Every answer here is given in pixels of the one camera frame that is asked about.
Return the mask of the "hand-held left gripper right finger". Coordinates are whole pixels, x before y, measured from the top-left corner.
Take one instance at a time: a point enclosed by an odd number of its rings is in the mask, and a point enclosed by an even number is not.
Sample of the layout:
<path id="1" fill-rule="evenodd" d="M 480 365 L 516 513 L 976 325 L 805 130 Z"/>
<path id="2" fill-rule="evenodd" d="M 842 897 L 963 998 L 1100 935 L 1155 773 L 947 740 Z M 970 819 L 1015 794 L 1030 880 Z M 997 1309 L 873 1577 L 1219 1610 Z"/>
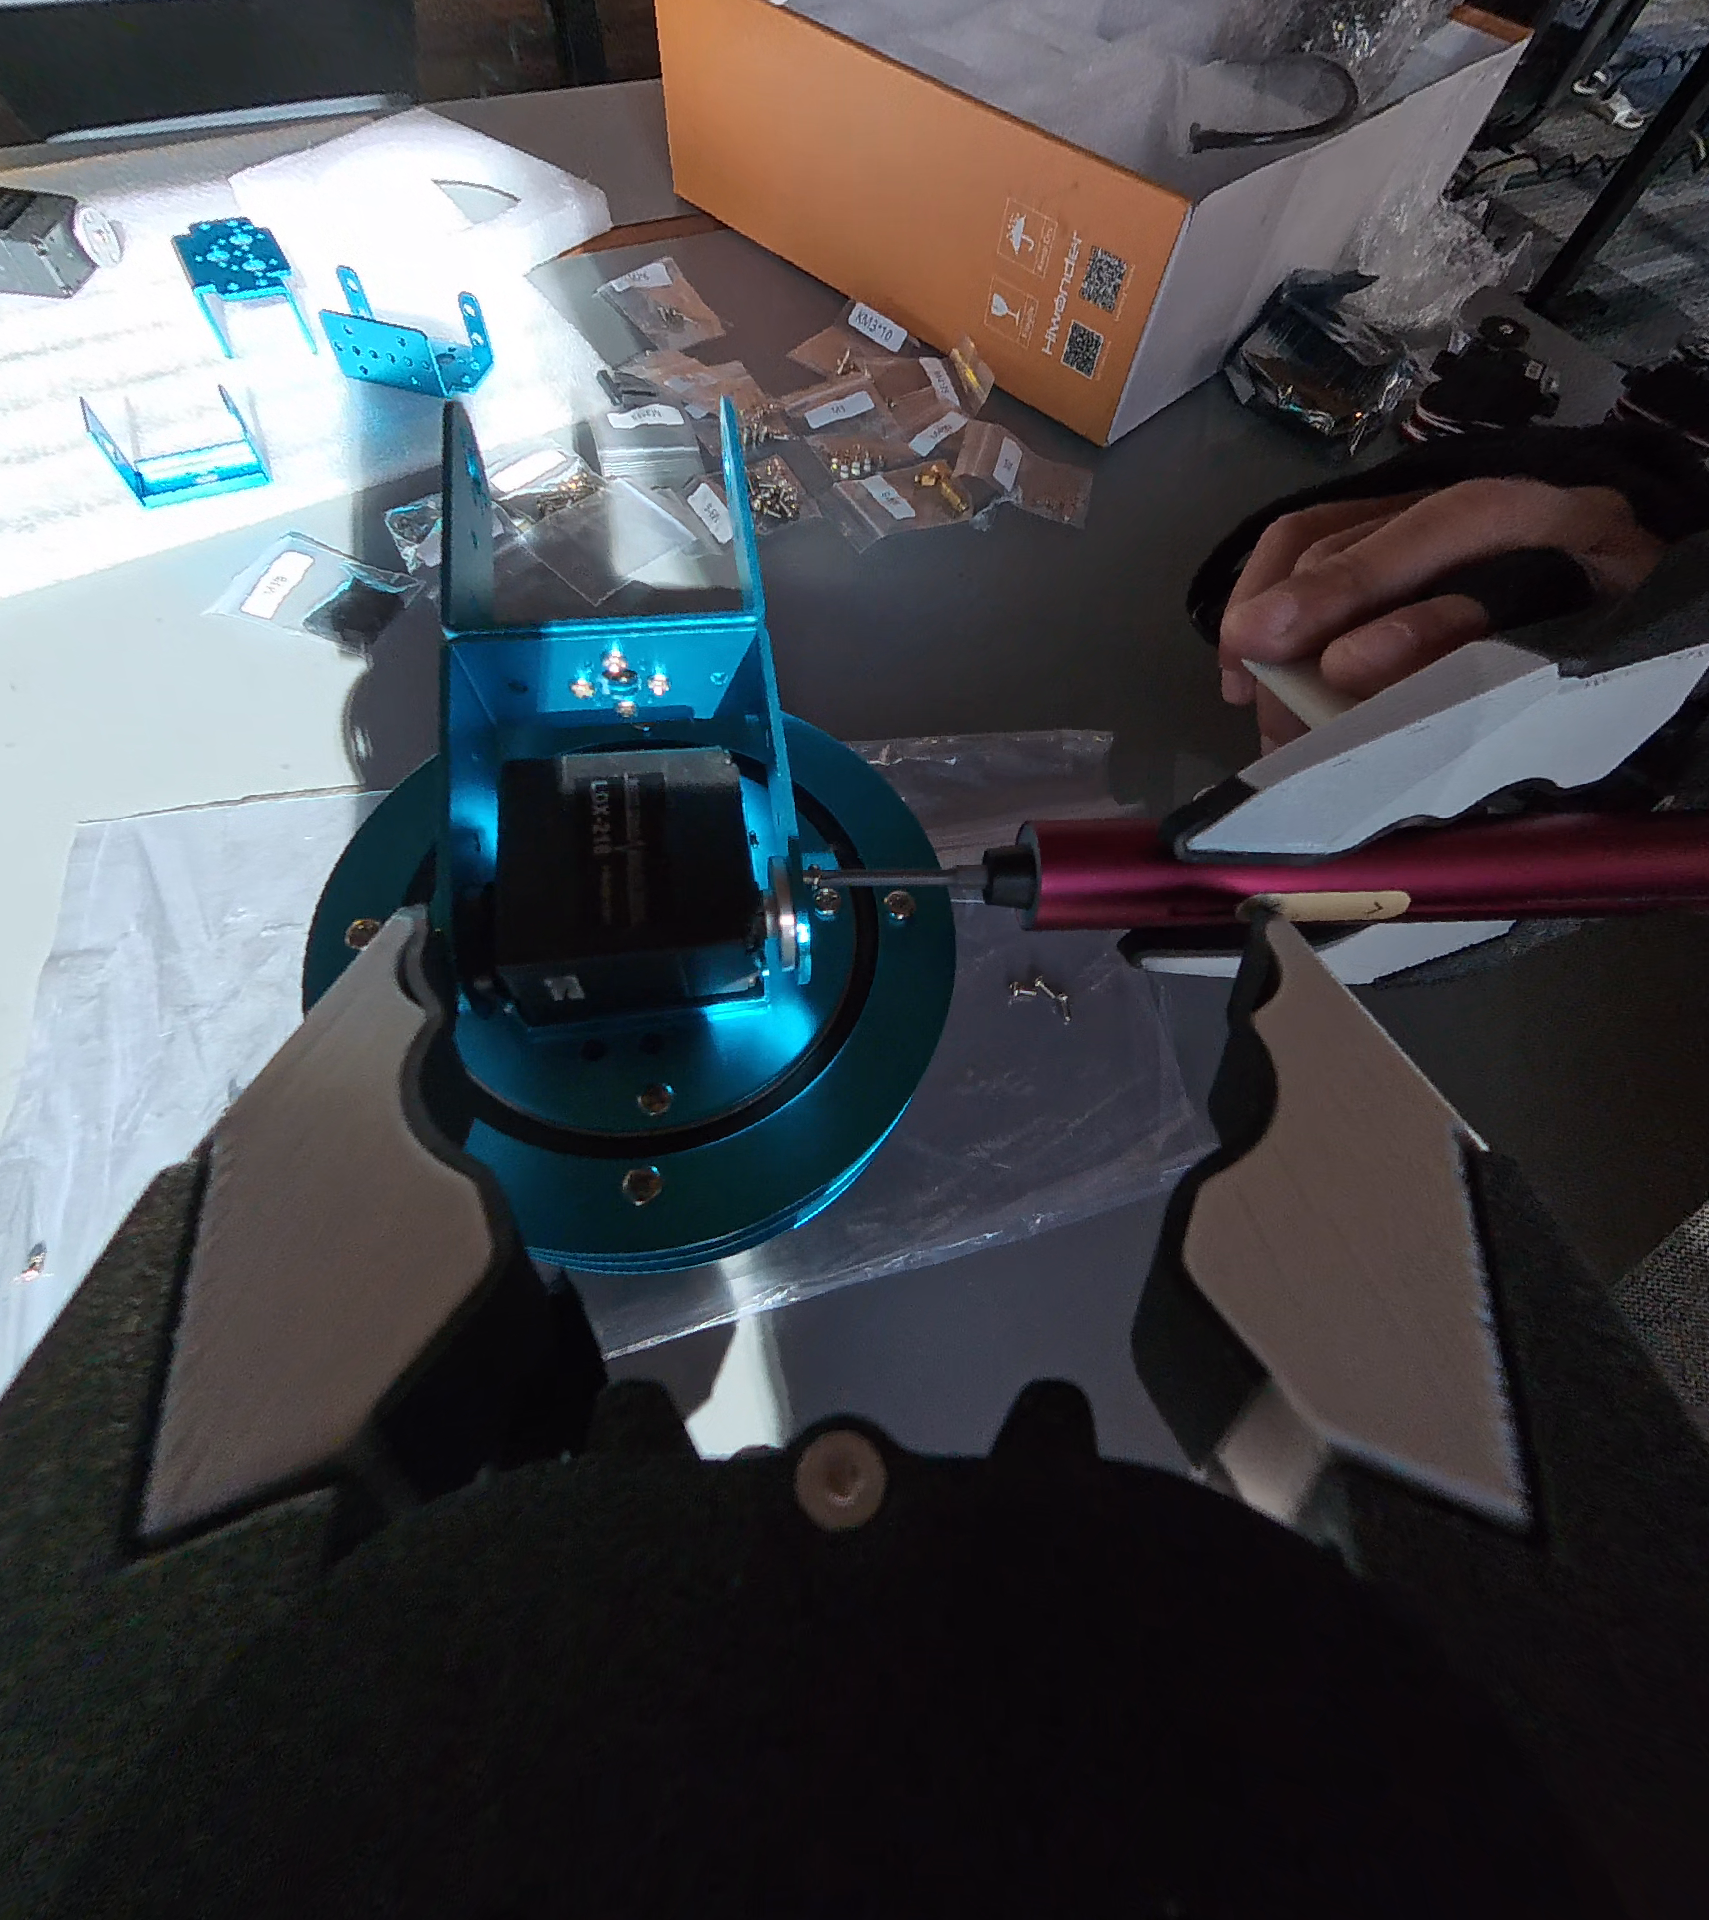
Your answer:
<path id="1" fill-rule="evenodd" d="M 1532 1488 L 1471 1173 L 1482 1143 L 1256 913 L 1143 1293 L 1143 1385 L 1202 1482 L 1310 1529 L 1336 1470 L 1513 1533 Z"/>

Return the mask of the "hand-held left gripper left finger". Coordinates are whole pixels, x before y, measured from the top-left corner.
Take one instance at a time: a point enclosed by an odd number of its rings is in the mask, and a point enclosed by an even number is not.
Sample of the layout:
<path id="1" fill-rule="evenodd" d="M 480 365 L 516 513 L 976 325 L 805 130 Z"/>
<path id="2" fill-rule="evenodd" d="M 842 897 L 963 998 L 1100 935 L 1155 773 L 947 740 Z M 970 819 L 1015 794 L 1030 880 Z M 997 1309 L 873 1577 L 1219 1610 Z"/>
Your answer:
<path id="1" fill-rule="evenodd" d="M 144 1544 L 323 1484 L 396 1512 L 512 1448 L 527 1257 L 426 1101 L 429 949 L 427 911 L 397 908 L 206 1145 Z"/>

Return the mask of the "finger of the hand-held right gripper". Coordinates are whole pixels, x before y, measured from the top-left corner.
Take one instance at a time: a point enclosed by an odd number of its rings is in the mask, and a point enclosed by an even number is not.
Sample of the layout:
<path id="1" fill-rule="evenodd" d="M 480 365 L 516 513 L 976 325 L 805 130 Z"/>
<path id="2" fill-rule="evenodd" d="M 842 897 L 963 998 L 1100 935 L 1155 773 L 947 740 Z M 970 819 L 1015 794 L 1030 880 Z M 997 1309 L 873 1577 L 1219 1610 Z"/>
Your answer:
<path id="1" fill-rule="evenodd" d="M 1406 900 L 1244 900 L 1220 924 L 1148 927 L 1126 932 L 1119 958 L 1163 979 L 1229 981 L 1243 965 L 1254 921 L 1295 924 L 1344 987 L 1415 974 L 1451 956 L 1499 945 L 1514 921 L 1417 921 Z"/>
<path id="2" fill-rule="evenodd" d="M 1166 821 L 1166 845 L 1190 862 L 1319 862 L 1521 787 L 1587 789 L 1706 674 L 1709 643 L 1592 674 L 1471 643 L 1222 781 L 1202 811 Z"/>

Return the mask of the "magenta electric screwdriver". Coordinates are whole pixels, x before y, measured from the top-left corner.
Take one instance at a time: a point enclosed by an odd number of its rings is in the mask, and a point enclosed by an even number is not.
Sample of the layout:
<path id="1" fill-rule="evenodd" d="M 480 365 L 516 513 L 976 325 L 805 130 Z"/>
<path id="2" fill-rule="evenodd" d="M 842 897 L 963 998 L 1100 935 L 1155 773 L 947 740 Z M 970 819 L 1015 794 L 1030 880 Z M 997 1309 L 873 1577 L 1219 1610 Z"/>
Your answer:
<path id="1" fill-rule="evenodd" d="M 808 868 L 848 894 L 945 893 L 1011 908 L 1037 932 L 1196 937 L 1295 900 L 1309 922 L 1466 924 L 1709 915 L 1709 814 L 1551 813 L 1402 828 L 1327 859 L 1179 856 L 1140 821 L 1030 823 L 941 872 Z"/>

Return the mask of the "clear plastic bag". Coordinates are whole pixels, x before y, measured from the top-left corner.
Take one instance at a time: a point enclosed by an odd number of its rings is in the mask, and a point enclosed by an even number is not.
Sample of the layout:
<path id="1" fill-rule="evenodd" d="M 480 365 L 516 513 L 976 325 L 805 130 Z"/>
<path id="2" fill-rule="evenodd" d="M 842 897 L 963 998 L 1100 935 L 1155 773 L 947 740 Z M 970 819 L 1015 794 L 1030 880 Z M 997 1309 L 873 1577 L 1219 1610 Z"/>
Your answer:
<path id="1" fill-rule="evenodd" d="M 0 1137 L 0 1398 L 151 1179 L 291 1034 L 319 885 L 369 794 L 75 828 Z M 1173 985 L 1113 937 L 963 907 L 951 1012 L 906 1116 L 813 1220 L 714 1267 L 579 1285 L 608 1359 L 1166 1193 L 1202 1153 Z M 1044 979 L 1073 1023 L 1008 985 Z M 15 1282 L 34 1243 L 43 1273 Z"/>

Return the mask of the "blue toy robot arm base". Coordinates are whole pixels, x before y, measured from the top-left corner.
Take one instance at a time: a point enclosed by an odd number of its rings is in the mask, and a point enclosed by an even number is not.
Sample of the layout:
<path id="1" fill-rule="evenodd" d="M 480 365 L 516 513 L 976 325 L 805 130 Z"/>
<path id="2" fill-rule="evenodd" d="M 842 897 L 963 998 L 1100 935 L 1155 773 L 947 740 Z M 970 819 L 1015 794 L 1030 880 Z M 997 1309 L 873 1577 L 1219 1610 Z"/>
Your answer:
<path id="1" fill-rule="evenodd" d="M 443 408 L 438 748 L 338 859 L 303 1007 L 349 924 L 426 907 L 434 1092 L 532 1260 L 648 1277 L 842 1194 L 908 1111 L 957 979 L 933 846 L 853 748 L 782 712 L 723 406 L 732 594 L 509 627 L 473 421 Z"/>

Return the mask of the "person's right hand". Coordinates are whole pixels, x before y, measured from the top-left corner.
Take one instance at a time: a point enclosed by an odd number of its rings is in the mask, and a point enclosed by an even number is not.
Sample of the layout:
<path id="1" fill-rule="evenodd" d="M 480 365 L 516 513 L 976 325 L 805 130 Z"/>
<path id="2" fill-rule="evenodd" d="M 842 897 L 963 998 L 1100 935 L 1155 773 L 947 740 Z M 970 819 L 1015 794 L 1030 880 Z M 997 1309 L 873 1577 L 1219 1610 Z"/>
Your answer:
<path id="1" fill-rule="evenodd" d="M 1438 593 L 1443 576 L 1538 549 L 1569 555 L 1605 600 L 1636 589 L 1667 553 L 1619 493 L 1521 477 L 1283 516 L 1261 534 L 1222 613 L 1222 698 L 1254 710 L 1259 748 L 1272 754 L 1306 724 L 1256 683 L 1251 663 L 1314 663 L 1329 688 L 1367 701 L 1493 634 L 1474 598 Z"/>

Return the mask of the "black servo in plastic bag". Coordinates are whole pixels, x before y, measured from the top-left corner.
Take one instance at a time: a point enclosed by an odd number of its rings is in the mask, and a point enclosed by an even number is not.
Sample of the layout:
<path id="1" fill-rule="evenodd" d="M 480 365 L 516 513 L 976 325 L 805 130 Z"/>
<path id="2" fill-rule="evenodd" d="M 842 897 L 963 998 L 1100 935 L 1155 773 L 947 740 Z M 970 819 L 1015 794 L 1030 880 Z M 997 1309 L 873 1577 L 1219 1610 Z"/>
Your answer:
<path id="1" fill-rule="evenodd" d="M 1375 282 L 1358 270 L 1288 275 L 1224 355 L 1237 401 L 1349 455 L 1364 446 L 1417 383 L 1404 342 L 1346 305 Z"/>

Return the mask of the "crumpled clear plastic wrap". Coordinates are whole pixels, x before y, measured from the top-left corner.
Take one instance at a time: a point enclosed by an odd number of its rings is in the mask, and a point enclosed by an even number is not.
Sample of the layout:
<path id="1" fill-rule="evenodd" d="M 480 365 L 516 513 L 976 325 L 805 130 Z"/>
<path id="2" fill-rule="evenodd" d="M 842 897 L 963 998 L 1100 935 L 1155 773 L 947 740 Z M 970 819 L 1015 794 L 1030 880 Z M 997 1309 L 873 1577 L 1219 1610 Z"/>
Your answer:
<path id="1" fill-rule="evenodd" d="M 1349 256 L 1368 281 L 1361 290 L 1364 308 L 1417 326 L 1419 315 L 1451 313 L 1507 277 L 1519 251 L 1491 239 L 1484 198 L 1461 196 L 1473 175 L 1463 161 L 1431 168 L 1356 229 Z"/>

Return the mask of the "pile of small screw bags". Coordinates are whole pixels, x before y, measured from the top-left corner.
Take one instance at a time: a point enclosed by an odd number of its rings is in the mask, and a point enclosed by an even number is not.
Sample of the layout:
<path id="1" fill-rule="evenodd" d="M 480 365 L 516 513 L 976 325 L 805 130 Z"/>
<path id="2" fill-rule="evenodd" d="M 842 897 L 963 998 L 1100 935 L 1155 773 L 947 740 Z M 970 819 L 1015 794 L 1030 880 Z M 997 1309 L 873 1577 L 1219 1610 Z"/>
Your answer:
<path id="1" fill-rule="evenodd" d="M 745 457 L 747 516 L 768 546 L 828 526 L 857 553 L 1006 516 L 1079 530 L 1094 479 L 984 416 L 993 373 L 968 342 L 936 352 L 845 303 L 772 388 L 729 322 L 661 255 L 595 290 L 606 345 L 566 428 L 488 463 L 487 565 L 507 620 L 702 613 L 734 587 L 723 410 Z"/>

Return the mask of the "orange and white cardboard box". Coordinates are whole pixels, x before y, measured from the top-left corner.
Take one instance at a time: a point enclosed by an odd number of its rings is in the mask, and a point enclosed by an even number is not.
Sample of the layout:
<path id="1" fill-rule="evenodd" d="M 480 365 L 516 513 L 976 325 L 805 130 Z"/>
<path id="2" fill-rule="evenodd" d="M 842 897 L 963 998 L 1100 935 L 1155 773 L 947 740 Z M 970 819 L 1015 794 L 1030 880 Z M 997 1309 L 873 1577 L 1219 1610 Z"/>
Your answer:
<path id="1" fill-rule="evenodd" d="M 1344 130 L 1161 186 L 782 5 L 656 7 L 674 193 L 1106 446 L 1190 392 L 1293 275 L 1449 181 L 1523 49 L 1457 8 L 1432 77 Z"/>

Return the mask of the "white foam sheet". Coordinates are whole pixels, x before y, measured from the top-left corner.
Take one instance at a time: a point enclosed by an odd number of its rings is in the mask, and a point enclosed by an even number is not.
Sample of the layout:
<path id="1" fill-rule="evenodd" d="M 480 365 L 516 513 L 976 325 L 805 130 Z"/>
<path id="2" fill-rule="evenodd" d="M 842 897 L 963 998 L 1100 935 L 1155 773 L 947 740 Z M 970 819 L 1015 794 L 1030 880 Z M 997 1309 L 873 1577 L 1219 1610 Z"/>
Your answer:
<path id="1" fill-rule="evenodd" d="M 226 313 L 236 357 L 224 358 L 171 251 L 171 236 L 191 224 L 244 215 L 234 175 L 349 132 L 319 123 L 0 173 L 2 186 L 97 209 L 121 239 L 121 263 L 68 300 L 0 294 L 0 600 L 262 516 L 290 520 L 427 464 L 434 396 L 343 379 L 326 345 L 316 355 L 301 345 L 279 300 Z M 343 308 L 340 265 L 357 273 L 377 319 L 413 325 L 434 342 L 462 342 L 458 294 L 480 299 L 495 369 L 468 405 L 488 455 L 570 422 L 595 386 L 599 350 L 531 282 L 546 260 L 480 246 L 355 246 L 354 258 L 331 263 L 267 231 L 316 338 L 319 311 Z M 89 443 L 78 398 L 125 452 L 147 459 L 232 432 L 218 385 L 264 446 L 271 484 L 140 509 Z"/>

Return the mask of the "silver servo motor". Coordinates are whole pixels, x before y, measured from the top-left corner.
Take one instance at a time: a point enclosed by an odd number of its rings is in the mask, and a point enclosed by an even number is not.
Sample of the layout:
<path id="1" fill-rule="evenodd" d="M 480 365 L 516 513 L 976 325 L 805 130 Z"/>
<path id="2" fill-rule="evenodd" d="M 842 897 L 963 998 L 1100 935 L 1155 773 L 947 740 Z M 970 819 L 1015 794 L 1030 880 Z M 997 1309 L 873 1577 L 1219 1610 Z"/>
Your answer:
<path id="1" fill-rule="evenodd" d="M 120 232 L 96 206 L 0 185 L 0 294 L 68 300 L 120 263 Z"/>

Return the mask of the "white foam block with cutout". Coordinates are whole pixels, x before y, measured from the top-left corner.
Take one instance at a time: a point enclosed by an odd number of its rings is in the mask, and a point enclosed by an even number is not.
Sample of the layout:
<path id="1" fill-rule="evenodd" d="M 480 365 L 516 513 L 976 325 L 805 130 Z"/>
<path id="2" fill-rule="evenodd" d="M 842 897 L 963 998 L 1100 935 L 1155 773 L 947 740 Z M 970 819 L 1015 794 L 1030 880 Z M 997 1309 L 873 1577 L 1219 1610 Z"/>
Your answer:
<path id="1" fill-rule="evenodd" d="M 244 215 L 303 248 L 504 248 L 531 265 L 613 227 L 606 194 L 438 117 L 400 115 L 230 178 Z"/>

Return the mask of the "black and white chair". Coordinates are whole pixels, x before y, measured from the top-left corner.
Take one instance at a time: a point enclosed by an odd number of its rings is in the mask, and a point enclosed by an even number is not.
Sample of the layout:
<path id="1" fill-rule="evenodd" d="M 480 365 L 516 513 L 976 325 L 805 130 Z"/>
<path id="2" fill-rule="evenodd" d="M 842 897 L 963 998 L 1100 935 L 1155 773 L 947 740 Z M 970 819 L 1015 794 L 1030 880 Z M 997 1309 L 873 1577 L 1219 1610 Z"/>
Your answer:
<path id="1" fill-rule="evenodd" d="M 0 96 L 35 136 L 415 96 L 410 2 L 0 8 Z"/>

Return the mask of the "blue shallow U bracket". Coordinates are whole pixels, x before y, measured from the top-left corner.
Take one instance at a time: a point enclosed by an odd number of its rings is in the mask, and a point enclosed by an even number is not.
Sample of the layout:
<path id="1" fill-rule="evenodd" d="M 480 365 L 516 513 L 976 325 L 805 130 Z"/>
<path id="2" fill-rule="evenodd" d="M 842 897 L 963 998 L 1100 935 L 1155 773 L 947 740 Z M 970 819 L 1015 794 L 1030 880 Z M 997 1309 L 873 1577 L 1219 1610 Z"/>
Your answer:
<path id="1" fill-rule="evenodd" d="M 124 451 L 84 396 L 78 398 L 78 412 L 89 443 L 131 501 L 145 510 L 269 487 L 269 463 L 246 414 L 224 385 L 213 392 L 232 422 L 224 441 L 145 459 Z"/>

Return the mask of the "blue long U bracket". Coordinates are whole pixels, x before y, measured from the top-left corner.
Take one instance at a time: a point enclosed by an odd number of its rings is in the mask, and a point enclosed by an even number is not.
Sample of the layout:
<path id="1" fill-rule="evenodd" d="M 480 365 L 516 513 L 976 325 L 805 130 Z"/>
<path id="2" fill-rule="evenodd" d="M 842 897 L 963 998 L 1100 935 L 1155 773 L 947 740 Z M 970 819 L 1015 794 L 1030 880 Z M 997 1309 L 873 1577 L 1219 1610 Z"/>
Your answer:
<path id="1" fill-rule="evenodd" d="M 464 341 L 434 342 L 418 326 L 377 319 L 352 266 L 338 265 L 335 277 L 345 313 L 321 308 L 319 325 L 343 379 L 456 401 L 492 373 L 495 352 L 476 294 L 458 294 Z"/>

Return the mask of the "blue perforated servo bracket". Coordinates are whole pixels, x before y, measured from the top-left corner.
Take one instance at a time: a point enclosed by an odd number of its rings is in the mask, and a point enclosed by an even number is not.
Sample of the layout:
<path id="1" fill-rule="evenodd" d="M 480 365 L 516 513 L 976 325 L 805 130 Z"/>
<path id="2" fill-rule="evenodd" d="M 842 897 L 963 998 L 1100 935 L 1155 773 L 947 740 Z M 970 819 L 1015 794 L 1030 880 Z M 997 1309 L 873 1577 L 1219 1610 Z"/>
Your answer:
<path id="1" fill-rule="evenodd" d="M 316 355 L 307 321 L 291 292 L 291 266 L 274 235 L 246 216 L 197 221 L 171 236 L 171 251 L 226 360 L 236 357 L 224 313 L 230 305 L 282 303 L 303 347 Z"/>

